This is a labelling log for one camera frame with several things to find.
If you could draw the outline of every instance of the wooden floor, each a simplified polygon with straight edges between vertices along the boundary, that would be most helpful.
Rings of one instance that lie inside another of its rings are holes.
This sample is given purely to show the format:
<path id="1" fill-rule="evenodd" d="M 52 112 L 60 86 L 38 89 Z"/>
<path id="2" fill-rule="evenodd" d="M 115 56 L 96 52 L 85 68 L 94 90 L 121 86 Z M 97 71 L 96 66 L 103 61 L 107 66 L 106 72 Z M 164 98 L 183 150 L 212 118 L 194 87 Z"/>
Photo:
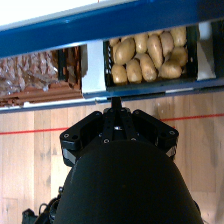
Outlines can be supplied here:
<path id="1" fill-rule="evenodd" d="M 31 208 L 37 213 L 41 203 L 57 196 L 69 171 L 62 161 L 59 134 L 92 111 L 109 106 L 0 115 L 1 224 L 21 223 L 22 211 Z M 179 131 L 176 164 L 203 219 L 223 224 L 224 93 L 132 101 L 123 106 L 165 119 Z"/>

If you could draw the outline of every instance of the black basket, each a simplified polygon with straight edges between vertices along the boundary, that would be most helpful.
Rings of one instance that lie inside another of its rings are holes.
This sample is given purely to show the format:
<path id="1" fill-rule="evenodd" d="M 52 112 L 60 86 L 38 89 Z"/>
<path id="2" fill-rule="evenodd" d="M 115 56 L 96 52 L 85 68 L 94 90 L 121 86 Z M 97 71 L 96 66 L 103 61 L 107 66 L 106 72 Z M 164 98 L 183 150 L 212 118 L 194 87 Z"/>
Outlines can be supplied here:
<path id="1" fill-rule="evenodd" d="M 187 27 L 187 49 L 188 49 L 188 63 L 186 64 L 186 72 L 181 75 L 178 79 L 158 79 L 154 82 L 143 81 L 140 84 L 128 83 L 124 86 L 116 86 L 113 83 L 113 78 L 111 74 L 111 68 L 113 66 L 112 61 L 112 51 L 109 46 L 109 41 L 104 42 L 103 44 L 103 53 L 104 53 L 104 72 L 105 72 L 105 83 L 107 91 L 126 91 L 133 89 L 141 88 L 159 88 L 160 86 L 170 86 L 177 85 L 178 83 L 183 82 L 194 82 L 197 79 L 198 74 L 198 59 L 197 59 L 197 38 L 198 38 L 198 26 Z"/>

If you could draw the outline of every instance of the cable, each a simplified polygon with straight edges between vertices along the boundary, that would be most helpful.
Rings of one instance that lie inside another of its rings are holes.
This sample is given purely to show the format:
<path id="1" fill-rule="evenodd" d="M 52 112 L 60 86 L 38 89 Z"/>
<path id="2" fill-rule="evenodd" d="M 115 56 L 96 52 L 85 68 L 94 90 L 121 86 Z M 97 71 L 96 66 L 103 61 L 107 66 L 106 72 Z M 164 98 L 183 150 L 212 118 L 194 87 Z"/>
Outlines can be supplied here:
<path id="1" fill-rule="evenodd" d="M 41 213 L 41 208 L 42 208 L 42 206 L 46 206 L 46 207 L 47 207 L 47 204 L 46 204 L 46 203 L 42 203 L 42 204 L 40 205 L 40 208 L 39 208 L 39 215 L 40 215 L 40 213 Z"/>

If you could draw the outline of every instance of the plastic bag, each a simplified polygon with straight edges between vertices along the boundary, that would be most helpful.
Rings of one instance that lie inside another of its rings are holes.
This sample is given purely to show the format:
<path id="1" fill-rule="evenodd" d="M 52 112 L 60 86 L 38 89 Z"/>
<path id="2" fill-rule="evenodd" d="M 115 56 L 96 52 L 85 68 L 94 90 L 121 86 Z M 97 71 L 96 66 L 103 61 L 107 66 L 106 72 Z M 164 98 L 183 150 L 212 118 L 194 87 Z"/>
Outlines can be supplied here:
<path id="1" fill-rule="evenodd" d="M 26 87 L 48 90 L 58 81 L 56 51 L 19 55 L 0 60 L 0 96 L 23 91 Z"/>

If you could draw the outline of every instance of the red line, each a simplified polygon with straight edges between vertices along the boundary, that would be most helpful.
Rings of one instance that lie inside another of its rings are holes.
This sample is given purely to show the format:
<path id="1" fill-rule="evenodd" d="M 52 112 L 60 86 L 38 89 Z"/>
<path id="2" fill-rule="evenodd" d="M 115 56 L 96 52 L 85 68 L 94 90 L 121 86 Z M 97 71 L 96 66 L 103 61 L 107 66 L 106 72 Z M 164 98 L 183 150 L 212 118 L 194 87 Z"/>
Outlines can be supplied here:
<path id="1" fill-rule="evenodd" d="M 224 113 L 222 113 L 222 114 L 189 116 L 189 117 L 164 118 L 164 119 L 161 119 L 161 121 L 163 121 L 163 122 L 182 121 L 182 120 L 193 120 L 193 119 L 214 118 L 214 117 L 224 117 Z M 65 131 L 66 129 L 68 129 L 68 128 L 64 127 L 64 128 L 50 128 L 50 129 L 38 129 L 38 130 L 26 130 L 26 131 L 10 131 L 10 132 L 0 132 L 0 135 L 14 135 L 14 134 L 29 134 L 29 133 L 38 133 L 38 132 Z"/>
<path id="2" fill-rule="evenodd" d="M 38 132 L 52 132 L 52 131 L 65 131 L 68 128 L 51 128 L 51 129 L 38 129 L 38 130 L 27 130 L 27 131 L 9 131 L 0 132 L 0 135 L 14 135 L 14 134 L 28 134 L 28 133 L 38 133 Z"/>

